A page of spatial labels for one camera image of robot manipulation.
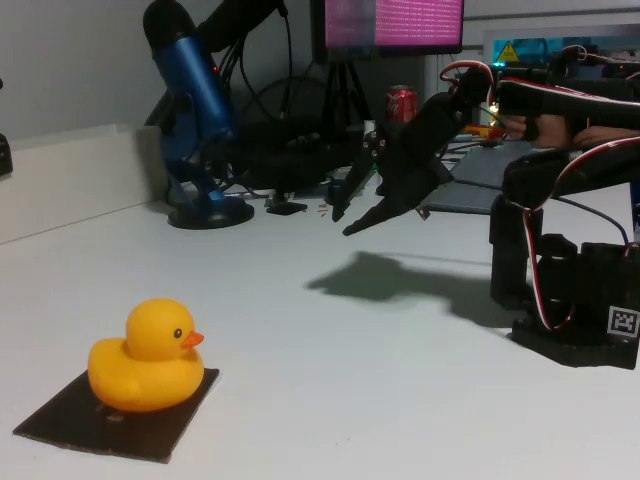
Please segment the person's left hand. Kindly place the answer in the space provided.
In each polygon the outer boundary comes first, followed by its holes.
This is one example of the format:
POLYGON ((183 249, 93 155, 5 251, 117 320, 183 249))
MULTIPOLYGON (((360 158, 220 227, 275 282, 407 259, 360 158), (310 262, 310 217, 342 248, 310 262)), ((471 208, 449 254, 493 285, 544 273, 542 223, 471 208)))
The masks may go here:
POLYGON ((592 126, 579 132, 573 139, 576 148, 586 148, 620 139, 638 137, 639 131, 625 128, 592 126))

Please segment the person's right hand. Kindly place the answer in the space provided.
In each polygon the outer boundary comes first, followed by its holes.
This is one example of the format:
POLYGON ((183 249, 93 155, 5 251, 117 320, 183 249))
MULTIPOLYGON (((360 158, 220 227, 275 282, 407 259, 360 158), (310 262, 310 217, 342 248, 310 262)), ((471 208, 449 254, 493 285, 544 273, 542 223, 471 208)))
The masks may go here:
POLYGON ((573 140, 564 117, 541 115, 501 117, 507 135, 514 140, 525 140, 540 149, 568 148, 573 140))

